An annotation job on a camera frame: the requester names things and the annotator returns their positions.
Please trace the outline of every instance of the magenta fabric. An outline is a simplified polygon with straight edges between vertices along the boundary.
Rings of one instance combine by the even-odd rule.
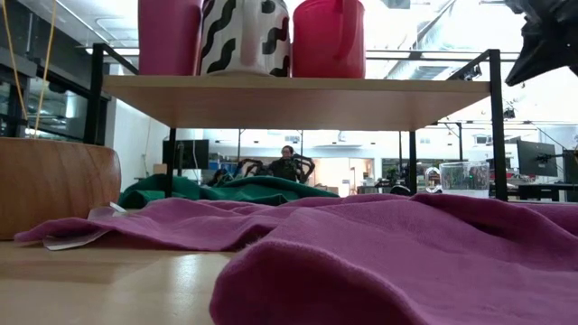
[[[97,228],[186,249],[248,245],[217,280],[217,325],[578,322],[572,205],[445,195],[278,208],[172,199],[129,218],[47,222],[16,239]]]

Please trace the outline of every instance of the pink vase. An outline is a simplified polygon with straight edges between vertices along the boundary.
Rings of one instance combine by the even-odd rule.
[[[202,0],[138,0],[143,75],[198,74]]]

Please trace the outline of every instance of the table surface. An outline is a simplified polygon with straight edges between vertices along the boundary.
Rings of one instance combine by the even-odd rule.
[[[0,323],[213,324],[210,297],[232,254],[106,242],[60,252],[0,242]]]

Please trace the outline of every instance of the shelf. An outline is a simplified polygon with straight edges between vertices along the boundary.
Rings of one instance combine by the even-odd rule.
[[[107,76],[104,90],[176,128],[413,131],[489,96],[489,82]]]

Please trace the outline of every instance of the computer monitor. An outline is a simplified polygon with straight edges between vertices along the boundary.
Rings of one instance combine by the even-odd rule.
[[[183,146],[182,168],[183,169],[209,169],[209,140],[182,140],[177,141],[177,149],[174,151],[174,169],[178,168],[179,145]],[[168,163],[170,147],[168,141],[163,141],[163,163]]]
[[[555,155],[556,149],[553,144],[517,141],[517,158],[522,175],[557,177],[556,159],[547,158]]]

